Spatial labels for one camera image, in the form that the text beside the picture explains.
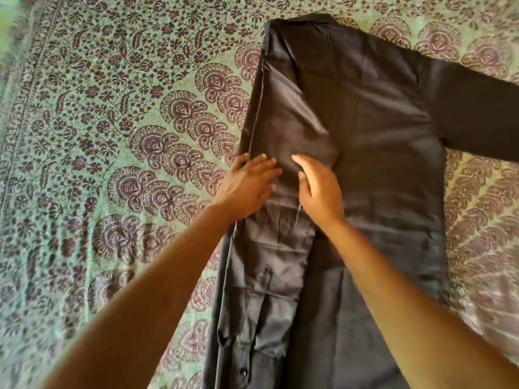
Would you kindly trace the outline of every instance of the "bedsheet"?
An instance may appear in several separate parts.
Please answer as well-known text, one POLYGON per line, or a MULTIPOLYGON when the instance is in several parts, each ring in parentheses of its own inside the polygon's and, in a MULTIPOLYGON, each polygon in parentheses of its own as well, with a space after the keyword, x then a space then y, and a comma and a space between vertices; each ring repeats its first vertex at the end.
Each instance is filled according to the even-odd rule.
MULTIPOLYGON (((517 0, 28 0, 2 60, 0 387, 67 342, 215 193, 264 23, 331 13, 519 83, 517 0)), ((519 166, 450 151, 451 309, 519 363, 519 166)), ((218 252, 153 388, 195 388, 218 252)))

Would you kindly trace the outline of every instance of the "shiny fabric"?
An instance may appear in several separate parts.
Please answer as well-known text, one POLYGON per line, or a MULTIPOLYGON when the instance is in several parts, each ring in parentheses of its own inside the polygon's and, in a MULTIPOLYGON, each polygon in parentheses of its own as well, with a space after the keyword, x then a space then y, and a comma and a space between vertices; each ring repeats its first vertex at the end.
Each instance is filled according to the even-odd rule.
POLYGON ((518 99, 512 84, 329 15, 269 22, 240 149, 276 157, 284 173, 224 240, 204 387, 408 387, 299 207, 290 154, 333 167, 349 221, 441 300, 445 146, 519 161, 518 99))

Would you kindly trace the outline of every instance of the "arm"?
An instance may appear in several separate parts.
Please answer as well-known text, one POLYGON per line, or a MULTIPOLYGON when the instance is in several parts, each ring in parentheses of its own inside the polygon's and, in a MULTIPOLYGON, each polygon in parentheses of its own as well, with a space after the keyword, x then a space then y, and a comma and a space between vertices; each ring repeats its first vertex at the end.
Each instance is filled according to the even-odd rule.
POLYGON ((518 388, 516 366, 419 290, 345 221, 334 174, 308 157, 293 159, 304 170, 303 208, 339 251, 410 386, 518 388))
POLYGON ((209 257, 231 223, 257 211, 281 174, 276 160, 237 159, 214 202, 96 314, 43 388, 146 388, 209 257))

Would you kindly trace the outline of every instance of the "floral pattern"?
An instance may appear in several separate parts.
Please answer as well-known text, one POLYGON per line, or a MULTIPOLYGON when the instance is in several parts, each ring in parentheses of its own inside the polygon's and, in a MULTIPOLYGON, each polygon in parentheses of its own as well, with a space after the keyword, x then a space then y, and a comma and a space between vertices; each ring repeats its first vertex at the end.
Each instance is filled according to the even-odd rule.
MULTIPOLYGON (((37 382, 232 162, 269 19, 329 12, 519 84, 508 0, 31 0, 0 69, 0 377, 37 382)), ((451 309, 519 363, 519 165, 448 152, 451 309)), ((198 388, 215 252, 152 380, 198 388)))

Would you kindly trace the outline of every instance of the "person's right hand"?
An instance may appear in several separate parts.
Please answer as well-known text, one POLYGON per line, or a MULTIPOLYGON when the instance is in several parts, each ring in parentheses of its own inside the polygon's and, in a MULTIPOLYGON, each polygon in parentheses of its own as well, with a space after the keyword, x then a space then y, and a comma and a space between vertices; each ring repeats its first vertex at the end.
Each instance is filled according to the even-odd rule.
POLYGON ((334 223, 344 222, 342 193, 331 170, 307 156, 293 155, 299 172, 299 201, 303 209, 324 232, 334 223))

